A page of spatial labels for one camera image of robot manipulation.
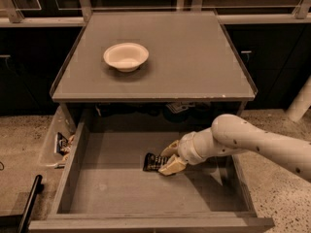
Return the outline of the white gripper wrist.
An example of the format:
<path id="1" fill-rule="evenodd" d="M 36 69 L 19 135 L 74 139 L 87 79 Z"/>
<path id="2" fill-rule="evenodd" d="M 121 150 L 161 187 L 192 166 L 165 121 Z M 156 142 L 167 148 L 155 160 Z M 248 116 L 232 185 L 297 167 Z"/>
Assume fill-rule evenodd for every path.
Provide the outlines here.
<path id="1" fill-rule="evenodd" d="M 164 176 L 170 176 L 182 172 L 189 165 L 197 165 L 205 161 L 201 157 L 194 146 L 195 132 L 184 135 L 180 141 L 176 140 L 166 147 L 161 156 L 171 157 L 161 166 L 158 171 Z"/>

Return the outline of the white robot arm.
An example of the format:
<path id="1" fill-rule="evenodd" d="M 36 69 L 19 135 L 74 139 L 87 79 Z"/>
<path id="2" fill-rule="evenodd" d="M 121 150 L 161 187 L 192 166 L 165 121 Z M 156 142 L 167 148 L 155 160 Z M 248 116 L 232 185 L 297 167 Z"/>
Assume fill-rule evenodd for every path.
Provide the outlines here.
<path id="1" fill-rule="evenodd" d="M 174 141 L 160 154 L 167 157 L 158 171 L 169 176 L 208 158 L 229 156 L 244 150 L 255 152 L 302 179 L 311 181 L 311 143 L 255 127 L 240 116 L 222 114 L 211 126 L 192 131 Z"/>

